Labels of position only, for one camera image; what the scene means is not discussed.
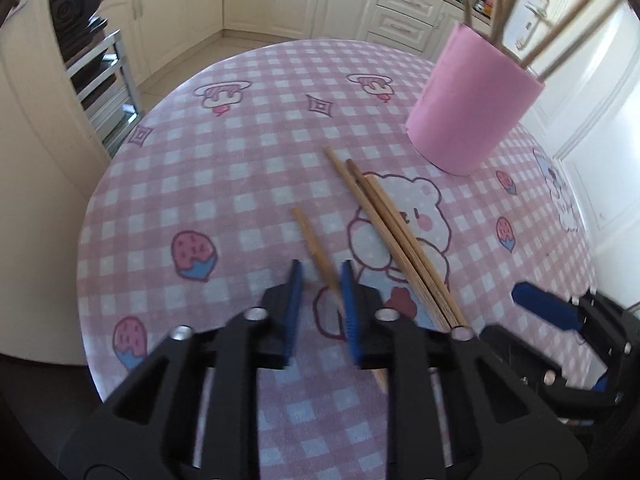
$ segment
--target cabinet handle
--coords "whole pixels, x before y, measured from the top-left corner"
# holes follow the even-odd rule
[[[442,23],[442,17],[444,16],[444,12],[441,12],[438,15],[438,21],[436,22],[436,24],[433,26],[433,30],[436,30],[437,28],[440,27],[440,24]]]
[[[389,23],[389,27],[404,32],[405,34],[411,34],[412,32],[408,28],[398,27],[395,23]]]
[[[400,0],[400,1],[411,5],[412,7],[417,7],[418,9],[422,8],[421,4],[418,4],[416,2],[412,2],[411,0]]]

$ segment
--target pink cup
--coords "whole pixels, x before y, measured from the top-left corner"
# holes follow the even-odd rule
[[[407,134],[431,164],[447,173],[468,175],[543,89],[513,59],[459,24],[409,114]]]

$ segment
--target metal rack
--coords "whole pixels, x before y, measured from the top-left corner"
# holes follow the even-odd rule
[[[113,47],[114,54],[108,50]],[[124,112],[123,118],[114,126],[113,130],[102,140],[102,145],[111,157],[118,151],[120,145],[127,138],[129,133],[136,127],[143,117],[142,103],[140,102],[140,94],[136,87],[133,75],[131,73],[127,54],[122,42],[122,35],[119,30],[112,32],[100,43],[93,47],[89,52],[84,54],[72,66],[66,70],[66,75],[71,79],[80,70],[95,59],[101,59],[106,67],[89,82],[84,88],[78,92],[78,101],[82,103],[92,92],[94,92],[101,84],[107,81],[117,71],[120,71],[125,85],[117,94],[109,100],[107,104],[98,110],[87,109],[87,117],[94,128],[100,121],[105,121],[106,108],[113,108],[114,104],[122,108]]]

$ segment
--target tile floor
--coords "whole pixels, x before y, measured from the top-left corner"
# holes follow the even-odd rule
[[[176,68],[166,74],[160,81],[149,88],[146,92],[140,94],[142,99],[142,107],[149,112],[164,97],[166,97],[174,88],[181,85],[190,77],[196,75],[207,66],[212,65],[220,60],[237,56],[248,50],[267,46],[271,43],[262,41],[244,40],[241,38],[220,38],[219,40],[207,45],[201,51],[197,52],[189,59],[183,61]]]

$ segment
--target table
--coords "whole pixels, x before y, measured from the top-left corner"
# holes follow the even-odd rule
[[[379,177],[476,332],[499,322],[581,384],[588,348],[510,298],[519,280],[565,297],[594,283],[571,192],[521,126],[470,177],[427,163],[403,125],[432,67],[384,46],[296,41],[216,63],[154,108],[97,187],[79,242],[82,336],[101,396],[169,329],[224,324],[298,258],[296,357],[259,377],[263,478],[384,476],[385,398],[351,366],[290,208],[304,208],[336,265],[352,259],[390,306],[431,321],[326,144]]]

